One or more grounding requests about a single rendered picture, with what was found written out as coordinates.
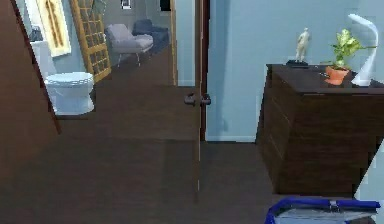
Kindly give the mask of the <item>brown edge-on room door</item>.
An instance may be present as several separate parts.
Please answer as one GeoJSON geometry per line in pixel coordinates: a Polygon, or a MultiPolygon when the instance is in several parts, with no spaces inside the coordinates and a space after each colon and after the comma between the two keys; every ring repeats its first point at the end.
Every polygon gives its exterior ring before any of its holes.
{"type": "Polygon", "coordinates": [[[210,0],[195,0],[195,124],[198,135],[193,150],[194,202],[199,202],[201,189],[200,162],[201,143],[206,135],[206,105],[203,99],[207,94],[208,48],[210,0]]]}

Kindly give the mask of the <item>white toilet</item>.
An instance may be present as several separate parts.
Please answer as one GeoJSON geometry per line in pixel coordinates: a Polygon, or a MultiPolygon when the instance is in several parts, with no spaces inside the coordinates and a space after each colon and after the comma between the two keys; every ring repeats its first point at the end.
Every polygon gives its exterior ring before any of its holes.
{"type": "Polygon", "coordinates": [[[31,42],[31,47],[54,113],[58,116],[74,116],[91,112],[94,109],[91,99],[93,75],[81,71],[59,73],[46,41],[31,42]]]}

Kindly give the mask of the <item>wooden lattice door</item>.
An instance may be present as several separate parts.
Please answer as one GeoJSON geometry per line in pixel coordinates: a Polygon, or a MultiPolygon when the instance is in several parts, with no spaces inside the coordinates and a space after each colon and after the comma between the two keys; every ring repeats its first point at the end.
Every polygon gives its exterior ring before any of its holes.
{"type": "Polygon", "coordinates": [[[103,23],[106,1],[70,0],[70,6],[85,69],[98,82],[111,73],[103,23]]]}

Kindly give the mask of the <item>dark brown wooden cabinet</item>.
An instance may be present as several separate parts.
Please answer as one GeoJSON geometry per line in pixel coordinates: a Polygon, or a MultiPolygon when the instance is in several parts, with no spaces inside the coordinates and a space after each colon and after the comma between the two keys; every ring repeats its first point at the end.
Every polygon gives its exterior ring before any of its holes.
{"type": "Polygon", "coordinates": [[[276,194],[351,197],[383,141],[383,83],[267,66],[256,144],[276,194]]]}

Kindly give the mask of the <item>white human figure statue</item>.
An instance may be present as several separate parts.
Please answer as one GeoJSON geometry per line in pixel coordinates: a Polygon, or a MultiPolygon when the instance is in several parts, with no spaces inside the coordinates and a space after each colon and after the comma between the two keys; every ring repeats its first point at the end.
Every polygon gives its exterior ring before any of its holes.
{"type": "Polygon", "coordinates": [[[309,38],[310,38],[309,29],[305,27],[304,31],[299,35],[297,39],[295,58],[287,62],[288,66],[301,67],[301,66],[308,65],[308,63],[304,61],[304,58],[305,58],[305,53],[307,50],[309,38]]]}

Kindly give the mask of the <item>blue framed bin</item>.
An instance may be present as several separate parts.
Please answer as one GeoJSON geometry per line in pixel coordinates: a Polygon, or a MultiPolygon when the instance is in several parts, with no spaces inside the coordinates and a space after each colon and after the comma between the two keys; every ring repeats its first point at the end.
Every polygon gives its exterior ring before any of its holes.
{"type": "Polygon", "coordinates": [[[268,209],[263,224],[352,224],[380,208],[377,201],[287,197],[268,209]]]}

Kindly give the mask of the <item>green plant in orange pot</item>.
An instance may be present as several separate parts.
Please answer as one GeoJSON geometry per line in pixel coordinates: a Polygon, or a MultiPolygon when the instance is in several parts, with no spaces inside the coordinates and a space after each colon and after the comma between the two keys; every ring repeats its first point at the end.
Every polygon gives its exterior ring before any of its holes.
{"type": "Polygon", "coordinates": [[[363,46],[348,29],[343,29],[336,34],[336,43],[332,44],[335,59],[327,61],[325,82],[331,85],[339,86],[344,78],[352,72],[347,61],[353,57],[359,50],[375,49],[375,46],[363,46]]]}

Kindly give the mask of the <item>yellow framed wall picture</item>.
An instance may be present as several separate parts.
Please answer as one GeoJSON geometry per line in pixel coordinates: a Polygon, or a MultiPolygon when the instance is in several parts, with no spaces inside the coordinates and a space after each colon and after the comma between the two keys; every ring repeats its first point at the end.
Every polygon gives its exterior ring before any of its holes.
{"type": "Polygon", "coordinates": [[[71,45],[62,0],[36,0],[52,57],[69,54],[71,45]]]}

